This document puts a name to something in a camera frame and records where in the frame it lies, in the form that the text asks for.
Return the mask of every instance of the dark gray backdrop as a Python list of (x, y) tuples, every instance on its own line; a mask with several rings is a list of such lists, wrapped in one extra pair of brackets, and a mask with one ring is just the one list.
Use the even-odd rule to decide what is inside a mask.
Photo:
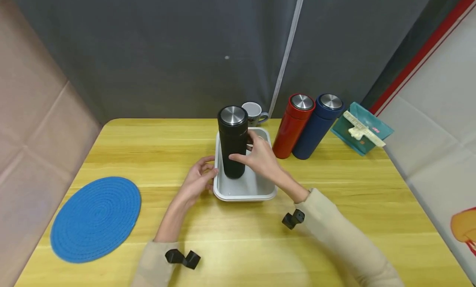
[(361, 102), (362, 106), (367, 109), (372, 107), (459, 1), (429, 0), (422, 14), (408, 31), (397, 51)]
[[(267, 110), (296, 3), (15, 1), (101, 123)], [(360, 102), (427, 1), (304, 0), (273, 117), (297, 92)]]
[(101, 123), (269, 108), (296, 2), (15, 1)]
[(273, 116), (292, 93), (361, 102), (428, 0), (304, 0)]

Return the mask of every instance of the white plastic tray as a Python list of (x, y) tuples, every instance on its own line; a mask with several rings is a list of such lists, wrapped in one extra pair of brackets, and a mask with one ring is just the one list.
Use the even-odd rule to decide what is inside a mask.
[[(258, 136), (263, 137), (270, 145), (268, 131), (260, 127), (250, 127)], [(213, 193), (223, 201), (264, 201), (273, 199), (278, 193), (278, 188), (272, 181), (257, 175), (248, 166), (245, 173), (238, 179), (228, 178), (223, 172), (223, 159), (221, 156), (220, 133), (217, 133), (215, 148), (215, 168), (218, 175), (213, 182)]]

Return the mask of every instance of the teal holder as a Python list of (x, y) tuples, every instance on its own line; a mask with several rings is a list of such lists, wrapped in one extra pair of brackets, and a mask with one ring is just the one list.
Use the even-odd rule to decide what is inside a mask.
[(359, 103), (353, 102), (334, 124), (331, 132), (364, 156), (375, 146), (385, 146), (383, 140), (393, 133), (393, 129)]

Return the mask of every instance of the blue round placemat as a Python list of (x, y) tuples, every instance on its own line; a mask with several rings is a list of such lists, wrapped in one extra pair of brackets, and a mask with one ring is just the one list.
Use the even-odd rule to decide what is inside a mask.
[(51, 228), (54, 253), (73, 263), (109, 254), (126, 240), (140, 211), (136, 185), (104, 177), (82, 187), (65, 203)]

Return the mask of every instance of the thermos bottle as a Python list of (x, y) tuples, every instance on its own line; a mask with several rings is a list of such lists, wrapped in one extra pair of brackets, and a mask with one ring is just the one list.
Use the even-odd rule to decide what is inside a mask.
[(273, 144), (273, 152), (277, 158), (286, 159), (291, 155), (314, 107), (314, 100), (309, 96), (297, 93), (289, 97), (288, 106)]
[(231, 153), (246, 155), (248, 140), (248, 114), (238, 106), (228, 106), (218, 112), (218, 129), (220, 132), (223, 171), (229, 178), (240, 178), (245, 173), (245, 166), (228, 159)]
[(316, 100), (316, 109), (294, 146), (293, 155), (301, 160), (308, 159), (342, 110), (344, 103), (341, 99), (329, 93), (320, 95)]

